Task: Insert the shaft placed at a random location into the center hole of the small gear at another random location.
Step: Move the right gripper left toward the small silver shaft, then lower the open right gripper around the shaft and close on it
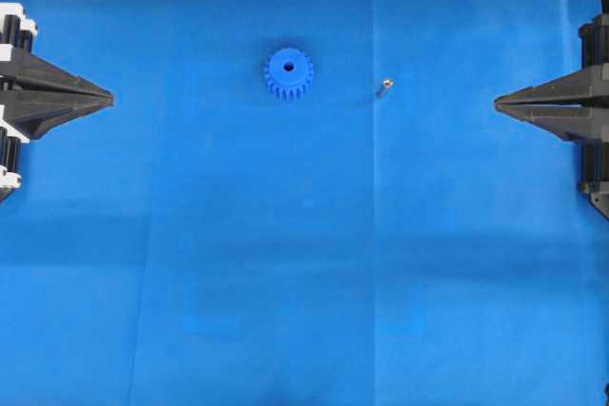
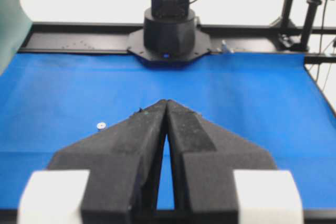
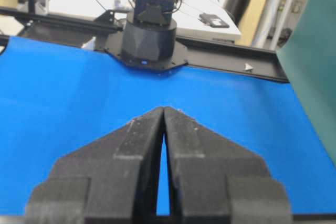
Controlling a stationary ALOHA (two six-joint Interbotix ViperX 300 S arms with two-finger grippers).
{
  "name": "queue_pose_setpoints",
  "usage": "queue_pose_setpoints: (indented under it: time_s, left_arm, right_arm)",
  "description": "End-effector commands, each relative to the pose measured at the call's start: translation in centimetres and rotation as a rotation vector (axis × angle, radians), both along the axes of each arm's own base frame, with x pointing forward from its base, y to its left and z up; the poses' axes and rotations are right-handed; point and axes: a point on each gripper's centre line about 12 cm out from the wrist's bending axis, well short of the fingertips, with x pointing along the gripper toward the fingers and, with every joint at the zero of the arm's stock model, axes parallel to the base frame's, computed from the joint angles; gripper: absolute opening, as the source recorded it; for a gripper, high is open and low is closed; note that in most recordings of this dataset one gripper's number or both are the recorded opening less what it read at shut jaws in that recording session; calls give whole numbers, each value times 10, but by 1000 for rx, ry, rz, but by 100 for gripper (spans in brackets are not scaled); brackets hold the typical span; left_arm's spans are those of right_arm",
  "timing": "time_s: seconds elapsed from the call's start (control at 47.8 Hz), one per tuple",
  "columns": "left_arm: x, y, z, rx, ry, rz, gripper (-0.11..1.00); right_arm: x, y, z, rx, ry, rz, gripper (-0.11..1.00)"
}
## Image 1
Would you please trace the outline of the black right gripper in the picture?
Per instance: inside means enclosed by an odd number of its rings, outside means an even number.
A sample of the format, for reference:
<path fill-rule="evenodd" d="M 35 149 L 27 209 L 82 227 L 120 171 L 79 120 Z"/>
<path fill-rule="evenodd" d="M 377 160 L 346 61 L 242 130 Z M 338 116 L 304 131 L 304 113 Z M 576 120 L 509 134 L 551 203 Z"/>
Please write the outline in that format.
<path fill-rule="evenodd" d="M 608 14 L 581 26 L 579 35 L 582 70 L 503 95 L 496 110 L 566 142 L 583 142 L 579 190 L 608 219 Z"/>

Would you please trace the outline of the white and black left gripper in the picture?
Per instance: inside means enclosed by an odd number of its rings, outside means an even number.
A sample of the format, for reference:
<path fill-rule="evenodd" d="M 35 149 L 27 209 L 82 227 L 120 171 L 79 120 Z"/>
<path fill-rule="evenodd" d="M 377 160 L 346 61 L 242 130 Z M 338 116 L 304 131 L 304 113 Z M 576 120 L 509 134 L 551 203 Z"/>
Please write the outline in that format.
<path fill-rule="evenodd" d="M 114 105 L 114 96 L 31 54 L 38 33 L 20 3 L 1 3 L 1 76 L 38 90 L 1 92 L 1 201 L 19 189 L 22 143 Z"/>

